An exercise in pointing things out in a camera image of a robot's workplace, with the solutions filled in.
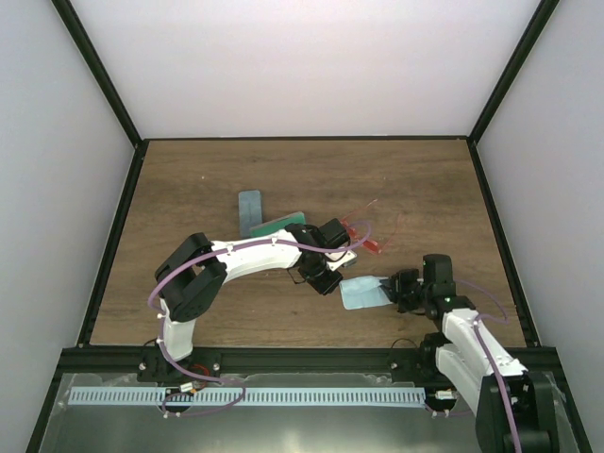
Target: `green block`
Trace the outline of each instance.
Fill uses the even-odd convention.
[[[258,238],[259,236],[272,234],[291,224],[305,225],[306,217],[304,216],[304,212],[294,212],[293,214],[280,217],[270,222],[253,226],[250,228],[249,233],[252,238]]]

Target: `perforated metal strip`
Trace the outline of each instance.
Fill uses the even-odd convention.
[[[170,399],[175,406],[222,406],[241,393],[238,388],[206,388],[193,397]],[[69,405],[157,406],[165,388],[74,387]],[[426,393],[418,388],[249,388],[238,406],[380,406],[423,408]]]

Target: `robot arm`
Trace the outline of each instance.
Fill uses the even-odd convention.
[[[261,240],[270,242],[249,248],[241,247]],[[304,281],[319,294],[325,295],[337,288],[342,280],[337,269],[352,264],[357,257],[352,251],[324,254],[278,243],[279,240],[337,249],[349,242],[350,238],[337,219],[320,227],[286,226],[268,236],[236,242],[210,242],[205,234],[196,233],[187,238],[159,267],[156,271],[157,282],[188,260],[220,249],[229,250],[228,253],[203,261],[198,274],[194,269],[182,272],[161,291],[160,303],[166,312],[163,341],[174,360],[180,361],[191,354],[195,320],[210,308],[214,298],[228,281],[269,269],[297,267]],[[237,248],[237,251],[231,252],[233,248]]]
[[[438,328],[420,345],[424,367],[445,375],[466,401],[476,416],[482,451],[514,451],[503,398],[512,408],[523,452],[559,451],[551,382],[510,356],[477,318],[472,302],[457,295],[450,257],[424,256],[423,276],[419,278],[418,269],[400,271],[384,280],[382,288],[400,312],[423,308]],[[499,390],[485,347],[503,378],[505,394]]]

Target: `wooden table surface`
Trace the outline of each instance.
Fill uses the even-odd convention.
[[[146,307],[155,270],[192,233],[240,239],[238,193],[255,189],[264,221],[301,210],[317,226],[377,198],[360,217],[384,240],[402,213],[398,232],[379,256],[360,249],[344,278],[389,276],[421,267],[428,253],[450,255],[456,278],[488,289],[508,311],[509,326],[489,325],[497,339],[524,345],[464,141],[151,142],[92,343],[142,344],[157,336],[156,314]],[[498,315],[484,295],[461,285],[458,294]],[[400,314],[394,305],[345,310],[339,289],[321,296],[275,270],[228,282],[197,320],[193,342],[385,347],[400,337],[420,342],[432,331],[429,320]]]

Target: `white wall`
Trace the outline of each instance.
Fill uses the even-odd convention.
[[[144,137],[468,134],[538,0],[75,0]]]
[[[479,144],[545,344],[604,451],[604,3],[560,2]]]
[[[0,451],[73,346],[132,147],[50,1],[0,4]]]

